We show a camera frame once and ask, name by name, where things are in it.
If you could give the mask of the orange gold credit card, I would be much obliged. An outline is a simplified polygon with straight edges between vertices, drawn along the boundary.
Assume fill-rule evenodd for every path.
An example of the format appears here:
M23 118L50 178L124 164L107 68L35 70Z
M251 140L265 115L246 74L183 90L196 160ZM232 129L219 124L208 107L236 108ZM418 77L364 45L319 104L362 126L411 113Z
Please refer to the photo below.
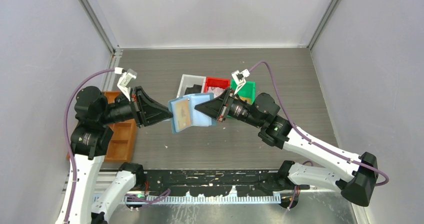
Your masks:
M188 99L182 99L174 104L175 130L180 132L192 125L190 105Z

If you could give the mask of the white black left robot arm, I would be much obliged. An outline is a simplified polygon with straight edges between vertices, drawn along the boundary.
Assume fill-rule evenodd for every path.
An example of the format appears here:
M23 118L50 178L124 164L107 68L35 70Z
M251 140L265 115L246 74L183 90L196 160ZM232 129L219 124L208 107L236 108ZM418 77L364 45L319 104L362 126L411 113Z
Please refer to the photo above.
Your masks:
M134 120L138 127L148 127L173 114L140 86L135 87L132 97L121 94L113 103L99 88L87 86L77 92L74 109L78 123L70 135L69 181L56 223L107 224L127 192L146 188L148 183L141 164L124 162L115 180L94 200L97 178L114 134L110 125Z

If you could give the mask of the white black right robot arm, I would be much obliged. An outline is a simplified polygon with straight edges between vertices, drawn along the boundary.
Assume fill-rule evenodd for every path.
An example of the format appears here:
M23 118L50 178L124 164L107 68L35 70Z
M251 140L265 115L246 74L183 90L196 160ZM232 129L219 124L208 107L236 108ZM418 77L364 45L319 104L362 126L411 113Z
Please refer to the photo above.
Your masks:
M292 125L280 116L280 106L268 93L259 94L252 104L241 100L233 89L195 105L195 110L218 122L230 116L259 129L258 137L267 145L297 153L319 166L285 160L275 175L283 189L317 186L339 192L358 206L370 205L379 174L377 158L364 152L355 154L334 147Z

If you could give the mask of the blue leather card holder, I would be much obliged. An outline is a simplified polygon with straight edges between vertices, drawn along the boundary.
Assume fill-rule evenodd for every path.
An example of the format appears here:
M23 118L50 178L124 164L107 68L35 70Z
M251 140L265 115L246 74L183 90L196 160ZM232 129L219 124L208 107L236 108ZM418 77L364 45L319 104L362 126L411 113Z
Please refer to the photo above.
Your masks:
M168 102L168 109L170 112L172 112L173 117L170 118L171 123L171 130L173 134L179 133L176 131L175 128L175 119L174 119L174 106L175 103L180 100L188 100L189 101L189 109L190 109L190 115L191 115L191 126L190 127L211 127L216 126L217 121L206 116L205 114L195 110L195 106L197 104L201 104L207 101L210 101L214 98L212 93L195 93L195 94L187 94L178 98L175 98L173 100L170 100Z

